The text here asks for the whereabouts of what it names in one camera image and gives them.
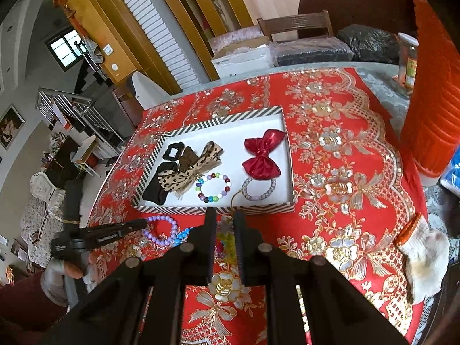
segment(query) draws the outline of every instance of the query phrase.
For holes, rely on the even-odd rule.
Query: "window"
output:
[[[77,31],[71,27],[59,33],[47,43],[54,58],[56,58],[56,61],[58,61],[64,71],[70,69],[83,58],[79,47],[75,45],[75,41],[80,42],[81,39]],[[83,51],[87,51],[84,46],[81,48]]]

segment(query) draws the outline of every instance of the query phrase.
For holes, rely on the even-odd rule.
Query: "plastic-wrapped package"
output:
[[[460,197],[460,148],[450,160],[447,174],[441,177],[441,185]]]
[[[399,42],[391,32],[378,28],[350,25],[341,29],[337,37],[348,44],[354,61],[399,63]]]
[[[353,52],[347,44],[334,37],[315,37],[270,43],[271,55],[278,66],[300,63],[350,61]]]

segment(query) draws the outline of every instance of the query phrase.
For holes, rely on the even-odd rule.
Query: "plastic jar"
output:
[[[398,82],[412,93],[417,72],[419,41],[405,33],[399,33],[399,72]]]

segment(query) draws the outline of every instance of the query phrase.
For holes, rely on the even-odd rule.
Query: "red tablecloth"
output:
[[[162,133],[273,105],[281,105],[286,117],[295,212],[249,216],[249,224],[290,256],[324,255],[412,341],[422,304],[408,303],[403,256],[392,242],[416,212],[426,213],[424,195],[412,160],[398,151],[390,116],[353,69],[260,76],[152,108],[107,179],[89,225],[147,215],[130,201]],[[229,155],[224,153],[222,160]],[[203,222],[203,216],[174,218],[180,229]],[[157,228],[169,235],[167,222],[159,222]],[[220,237],[231,242],[228,235]],[[166,250],[140,232],[131,234],[95,253],[97,279],[104,279],[129,256],[148,260]],[[187,287],[183,342],[263,343],[265,326],[263,289],[243,287],[234,253],[217,252],[212,284]],[[343,336],[359,342],[359,333]]]

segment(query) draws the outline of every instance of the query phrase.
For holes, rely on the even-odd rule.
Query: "red satin bow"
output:
[[[250,177],[256,180],[268,180],[281,175],[280,168],[268,157],[268,153],[283,141],[284,136],[286,136],[286,132],[267,130],[263,138],[258,137],[244,141],[245,148],[250,153],[255,154],[254,158],[243,162],[244,170]]]

